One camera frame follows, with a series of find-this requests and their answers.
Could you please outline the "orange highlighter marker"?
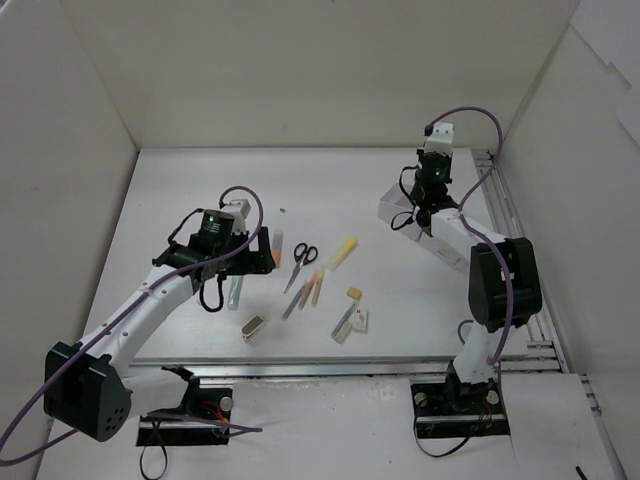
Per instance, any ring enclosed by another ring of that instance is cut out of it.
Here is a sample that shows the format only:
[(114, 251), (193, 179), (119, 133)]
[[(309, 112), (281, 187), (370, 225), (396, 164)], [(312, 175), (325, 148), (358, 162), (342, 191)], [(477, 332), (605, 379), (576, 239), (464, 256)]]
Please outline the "orange highlighter marker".
[(278, 269), (281, 264), (282, 247), (284, 240), (284, 232), (281, 229), (275, 229), (271, 242), (271, 254), (274, 260), (275, 268)]

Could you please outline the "black handled scissors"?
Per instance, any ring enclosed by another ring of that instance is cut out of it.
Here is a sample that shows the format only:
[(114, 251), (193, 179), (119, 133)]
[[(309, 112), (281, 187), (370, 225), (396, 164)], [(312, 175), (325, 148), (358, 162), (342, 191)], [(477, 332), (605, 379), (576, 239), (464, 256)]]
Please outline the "black handled scissors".
[(313, 263), (317, 259), (318, 249), (314, 245), (309, 245), (306, 242), (300, 242), (295, 246), (293, 256), (295, 265), (283, 291), (284, 294), (287, 294), (289, 292), (289, 290), (295, 283), (301, 269), (304, 266)]

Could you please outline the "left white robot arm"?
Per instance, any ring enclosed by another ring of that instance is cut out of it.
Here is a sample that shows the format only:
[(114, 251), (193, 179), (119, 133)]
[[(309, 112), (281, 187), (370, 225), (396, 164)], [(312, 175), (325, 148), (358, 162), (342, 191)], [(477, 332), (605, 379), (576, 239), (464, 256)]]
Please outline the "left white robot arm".
[(266, 275), (275, 263), (269, 230), (239, 227), (244, 216), (204, 210), (185, 245), (170, 238), (147, 278), (102, 326), (74, 345), (57, 343), (47, 354), (44, 411), (96, 441), (111, 439), (124, 423), (167, 410), (191, 418), (199, 409), (199, 382), (188, 369), (161, 367), (132, 374), (134, 357), (160, 325), (216, 277)]

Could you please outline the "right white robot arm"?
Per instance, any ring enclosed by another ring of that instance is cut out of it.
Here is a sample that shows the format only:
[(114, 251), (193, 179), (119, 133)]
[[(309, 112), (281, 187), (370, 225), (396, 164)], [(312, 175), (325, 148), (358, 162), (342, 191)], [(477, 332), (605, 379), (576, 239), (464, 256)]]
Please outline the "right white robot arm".
[(473, 322), (442, 388), (445, 405), (464, 412), (478, 400), (477, 385), (493, 378), (509, 331), (526, 325), (542, 309), (539, 273), (530, 240), (506, 237), (473, 221), (449, 195), (450, 154), (420, 148), (417, 157), (408, 193), (414, 207), (411, 222), (433, 245), (458, 254), (469, 267)]

